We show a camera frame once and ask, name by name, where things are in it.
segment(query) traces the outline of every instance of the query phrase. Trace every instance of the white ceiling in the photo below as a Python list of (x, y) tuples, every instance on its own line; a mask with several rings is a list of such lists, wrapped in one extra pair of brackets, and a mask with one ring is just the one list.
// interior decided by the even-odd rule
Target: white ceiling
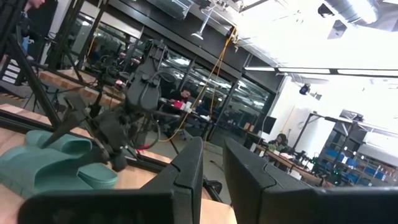
[[(246, 4), (257, 0), (243, 0)], [(328, 40), (335, 18), (318, 14), (321, 0), (268, 0), (242, 13), (215, 9), (209, 25), (226, 33), (238, 27), (238, 45), (271, 65), (331, 68), (397, 68), (398, 33), (349, 26), (342, 38)], [(191, 13), (203, 19), (197, 6)]]
[[(255, 1), (243, 0), (243, 3)], [(322, 2), (268, 0), (240, 14), (231, 8), (226, 11), (216, 8), (212, 18), (217, 21), (211, 20), (209, 25), (225, 34), (230, 28), (226, 25), (234, 24), (238, 27), (238, 45), (271, 66), (398, 69), (398, 32), (348, 26), (342, 38), (328, 40), (335, 18), (325, 19), (318, 14)], [(195, 6), (191, 13), (203, 19)], [(363, 87), (363, 91), (353, 93), (354, 102), (347, 109), (364, 113), (383, 126), (398, 124), (391, 122), (398, 116), (398, 106), (392, 103), (398, 98), (398, 80), (305, 74), (296, 75), (295, 80), (316, 81), (317, 85), (350, 83), (356, 90)]]

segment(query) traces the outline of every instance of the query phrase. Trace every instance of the metal frame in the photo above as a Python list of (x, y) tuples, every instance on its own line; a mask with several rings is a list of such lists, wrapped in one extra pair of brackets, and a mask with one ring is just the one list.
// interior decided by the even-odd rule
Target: metal frame
[(50, 55), (47, 57), (46, 61), (49, 64), (49, 68), (56, 69), (57, 62), (60, 60), (62, 56), (62, 52), (64, 51), (64, 46), (67, 46), (68, 36), (70, 33), (70, 29), (72, 25), (75, 23), (77, 16), (83, 7), (83, 3), (85, 0), (76, 0), (69, 5), (68, 11), (65, 14), (65, 18), (63, 19), (59, 30), (62, 32), (58, 32), (55, 36), (55, 40), (57, 42), (57, 46), (50, 52)]
[[(9, 129), (11, 131), (15, 131), (18, 133), (25, 134), (31, 130), (44, 130), (44, 131), (51, 131), (54, 132), (55, 128), (51, 125), (41, 123), (40, 121), (36, 121), (33, 119), (25, 118), (18, 114), (10, 113), (8, 111), (0, 110), (0, 127)], [(78, 134), (70, 133), (74, 136), (78, 136), (79, 138), (85, 138), (84, 136), (80, 136)], [(97, 143), (90, 139), (93, 147), (98, 147)], [(165, 168), (168, 163), (158, 161), (157, 159), (153, 159), (150, 157), (146, 157), (143, 155), (139, 155), (138, 160), (131, 159), (126, 157), (127, 164), (129, 166), (138, 167), (140, 169), (145, 169), (151, 172), (158, 174), (160, 171)], [(217, 202), (222, 202), (220, 196), (216, 192), (216, 190), (211, 186), (207, 178), (203, 177), (203, 187), (207, 190), (212, 200)]]
[(345, 140), (344, 140), (344, 143), (343, 143), (343, 145), (340, 147), (340, 150), (338, 151), (337, 156), (336, 156), (335, 160), (333, 161), (333, 164), (332, 164), (332, 165), (333, 165), (333, 168), (334, 168), (334, 167), (336, 167), (336, 165), (337, 165), (338, 158), (340, 157), (341, 153), (343, 152), (344, 147), (346, 147), (348, 140), (350, 140), (350, 135), (351, 135), (351, 133), (353, 132), (353, 130), (354, 130), (355, 128), (358, 127), (358, 122), (357, 122), (357, 121), (351, 121), (351, 120), (348, 120), (348, 119), (345, 120), (345, 119), (341, 119), (341, 118), (332, 118), (332, 117), (328, 117), (328, 116), (322, 116), (322, 115), (320, 115), (320, 114), (310, 113), (310, 114), (308, 115), (307, 120), (306, 120), (305, 123), (304, 123), (303, 128), (301, 129), (300, 134), (299, 134), (298, 137), (297, 137), (296, 142), (295, 142), (294, 145), (293, 145), (293, 148), (292, 148), (293, 150), (296, 149), (297, 144), (299, 143), (299, 141), (300, 141), (300, 139), (301, 139), (301, 137), (302, 137), (302, 135), (303, 135), (303, 133), (304, 133), (305, 128), (307, 127), (307, 125), (308, 125), (309, 123), (312, 123), (312, 122), (314, 122), (314, 121), (320, 119), (320, 118), (324, 118), (325, 120), (330, 121), (330, 122), (334, 122), (334, 123), (341, 123), (341, 124), (343, 124), (343, 125), (344, 125), (344, 124), (349, 124), (348, 133), (347, 133), (347, 135), (346, 135), (346, 138), (345, 138)]
[(99, 26), (99, 24), (101, 22), (102, 15), (104, 14), (104, 12), (108, 6), (108, 3), (109, 3), (109, 0), (104, 0), (103, 3), (99, 7), (99, 12), (94, 20), (94, 23), (92, 23), (91, 29), (87, 35), (87, 39), (86, 39), (85, 43), (83, 44), (83, 47), (81, 48), (81, 51), (80, 51), (80, 54), (78, 57), (78, 61), (79, 61), (78, 66), (77, 66), (78, 68), (81, 68), (83, 65), (84, 56), (87, 54), (87, 50), (91, 47), (92, 41), (94, 41), (94, 38), (92, 38), (92, 37), (94, 35), (95, 30), (97, 29), (97, 27)]
[[(38, 76), (35, 75), (32, 66), (41, 67), (46, 70), (48, 70), (48, 68), (34, 62), (28, 62), (25, 58), (25, 54), (15, 38), (15, 35), (12, 33), (13, 26), (16, 25), (17, 21), (21, 18), (20, 9), (22, 9), (25, 4), (26, 1), (17, 0), (10, 0), (6, 4), (0, 4), (0, 18), (5, 18), (3, 20), (0, 19), (0, 31), (2, 31), (2, 37), (0, 38), (0, 57), (3, 56), (6, 51), (6, 46), (8, 45), (10, 52), (12, 52), (12, 56), (14, 56), (15, 60), (19, 64), (21, 71), (25, 75), (29, 86), (31, 87), (35, 97), (38, 99), (45, 114), (50, 120), (51, 125), (25, 118), (23, 116), (19, 116), (18, 114), (0, 110), (0, 127), (10, 129), (11, 131), (18, 133), (26, 133), (30, 130), (36, 129), (54, 132), (60, 125), (61, 121), (56, 114), (48, 96), (44, 92), (41, 81), (39, 80)], [(55, 73), (61, 77), (65, 77), (65, 75), (61, 75), (61, 73)], [(94, 147), (99, 147), (97, 143), (94, 141), (92, 142)], [(168, 165), (167, 163), (160, 162), (143, 155), (139, 155), (139, 160), (136, 161), (128, 157), (126, 159), (130, 166), (140, 167), (141, 169), (150, 170), (155, 173), (160, 172)], [(203, 186), (206, 188), (213, 200), (221, 202), (219, 195), (216, 193), (215, 189), (210, 185), (206, 178), (203, 179)]]

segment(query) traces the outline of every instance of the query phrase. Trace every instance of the wooden table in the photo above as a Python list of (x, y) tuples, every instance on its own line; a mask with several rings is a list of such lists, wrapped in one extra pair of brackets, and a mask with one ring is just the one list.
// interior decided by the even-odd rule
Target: wooden table
[[(18, 114), (20, 116), (41, 121), (46, 124), (50, 124), (47, 117), (23, 110), (11, 105), (0, 105), (0, 110), (5, 110), (11, 113)], [(80, 134), (85, 137), (90, 137), (87, 131), (80, 128), (72, 130), (75, 134)], [(16, 133), (4, 128), (0, 128), (0, 155), (5, 153), (8, 149), (14, 146), (20, 146), (24, 143), (25, 134)], [(143, 155), (157, 159), (164, 162), (170, 162), (171, 159), (155, 154), (153, 152), (144, 151)], [(137, 167), (127, 167), (123, 171), (118, 173), (118, 182), (116, 189), (139, 189), (144, 184), (148, 183), (152, 178), (156, 176), (155, 173), (149, 172), (148, 170), (139, 169)], [(235, 224), (236, 219), (233, 209), (223, 203), (209, 200), (205, 189), (202, 190), (202, 201), (201, 201), (201, 222), (200, 223), (217, 223), (217, 224)], [(14, 194), (9, 189), (5, 188), (0, 184), (0, 223), (1, 224), (15, 224), (18, 209), (23, 203), (23, 199)]]
[[(267, 150), (266, 148), (264, 148), (262, 146), (257, 146), (257, 149), (264, 151), (264, 153), (266, 153), (268, 156), (271, 156), (276, 161), (287, 166), (289, 169), (291, 168), (291, 170), (298, 172), (304, 179), (309, 180), (311, 182), (316, 182), (316, 183), (321, 182), (321, 178), (315, 177), (308, 171), (304, 170), (304, 168), (299, 167), (297, 164), (294, 164), (292, 161), (290, 161), (282, 156), (278, 156), (277, 154), (271, 152), (270, 150)], [(334, 186), (333, 184), (331, 184), (327, 181), (323, 181), (322, 187), (333, 187), (333, 186)]]
[[(41, 71), (39, 72), (39, 79), (46, 81), (47, 83), (50, 83), (55, 86), (59, 86), (61, 88), (70, 90), (70, 89), (75, 89), (75, 92), (78, 92), (81, 96), (84, 96), (86, 98), (89, 98), (91, 100), (95, 100), (99, 94), (98, 91), (93, 90), (89, 87), (83, 87), (83, 85), (79, 84), (79, 79), (75, 73), (74, 70), (59, 70), (60, 73), (69, 76), (70, 78), (73, 78), (76, 80), (76, 82), (70, 81), (66, 78), (63, 78), (59, 75), (56, 75), (54, 73), (51, 73), (49, 71)], [(92, 77), (91, 75), (79, 71), (79, 74), (81, 75), (83, 81), (85, 83), (94, 83), (96, 81), (95, 77)], [(111, 107), (117, 105), (120, 103), (120, 100), (118, 99), (124, 99), (124, 94), (121, 91), (118, 91), (114, 87), (111, 86), (105, 86), (103, 88), (104, 93), (107, 95), (103, 94), (102, 99), (100, 103), (102, 105), (110, 105)]]

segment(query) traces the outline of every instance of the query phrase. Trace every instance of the window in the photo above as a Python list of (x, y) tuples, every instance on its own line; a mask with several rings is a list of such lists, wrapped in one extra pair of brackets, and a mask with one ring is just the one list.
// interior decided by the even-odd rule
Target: window
[(223, 147), (224, 138), (230, 137), (243, 144), (246, 138), (246, 132), (243, 129), (244, 125), (246, 123), (255, 124), (259, 115), (258, 111), (232, 98), (226, 106), (225, 112), (221, 115), (210, 142)]
[(162, 67), (172, 67), (176, 68), (182, 72), (186, 72), (188, 70), (189, 64), (191, 63), (190, 59), (187, 59), (180, 54), (174, 52), (169, 49), (169, 57), (167, 60), (164, 60), (162, 63)]
[(253, 108), (262, 110), (270, 97), (270, 93), (246, 78), (242, 78), (238, 81), (238, 87), (233, 92), (233, 96)]
[(208, 79), (208, 77), (210, 76), (210, 71), (198, 65), (193, 67), (192, 71), (190, 72), (190, 75), (194, 76), (195, 78), (201, 80), (204, 83), (208, 81), (208, 85), (215, 86), (217, 90), (227, 94), (232, 87), (232, 82), (227, 81), (224, 78), (221, 78), (220, 76), (217, 77), (216, 74), (214, 73), (211, 74), (211, 77)]
[(77, 18), (68, 37), (68, 46), (72, 52), (79, 54), (88, 38), (91, 22)]

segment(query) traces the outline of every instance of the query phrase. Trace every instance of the person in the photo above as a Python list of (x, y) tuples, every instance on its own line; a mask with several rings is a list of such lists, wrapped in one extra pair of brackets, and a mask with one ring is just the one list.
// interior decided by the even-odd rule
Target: person
[[(174, 101), (181, 101), (184, 103), (187, 103), (188, 98), (191, 96), (191, 93), (187, 90), (187, 89), (183, 89), (181, 91), (175, 90), (172, 91), (170, 94), (165, 95), (164, 98), (170, 100), (171, 102)], [(162, 108), (162, 111), (165, 113), (170, 113), (170, 114), (178, 114), (181, 115), (182, 112), (178, 109), (175, 109), (171, 106), (164, 106)], [(162, 127), (163, 130), (165, 130), (165, 133), (168, 136), (173, 135), (174, 131), (180, 126), (180, 120), (176, 120), (174, 122), (171, 122), (169, 120), (167, 120), (167, 118), (163, 117), (160, 119), (160, 125)], [(168, 127), (169, 128), (165, 128), (164, 123), (168, 123)]]
[(101, 59), (101, 57), (103, 56), (105, 51), (105, 46), (101, 45), (99, 47), (99, 50), (94, 50), (90, 53), (90, 61), (91, 64), (94, 65), (97, 61), (99, 61)]
[(174, 101), (181, 101), (187, 103), (188, 98), (191, 96), (191, 93), (187, 89), (183, 89), (181, 91), (175, 90), (172, 91), (170, 94), (165, 95), (165, 98), (170, 100), (171, 102)]
[[(45, 3), (45, 0), (28, 0), (26, 3), (25, 9), (24, 9), (24, 15), (27, 17), (27, 12), (31, 9), (38, 9), (41, 5)], [(28, 50), (28, 45), (29, 45), (29, 37), (24, 37), (21, 43), (22, 48), (25, 50), (27, 53)], [(4, 64), (6, 61), (6, 56), (3, 56), (1, 59), (0, 65)]]
[(285, 134), (278, 134), (275, 140), (269, 141), (268, 144), (279, 146), (287, 146), (287, 137)]

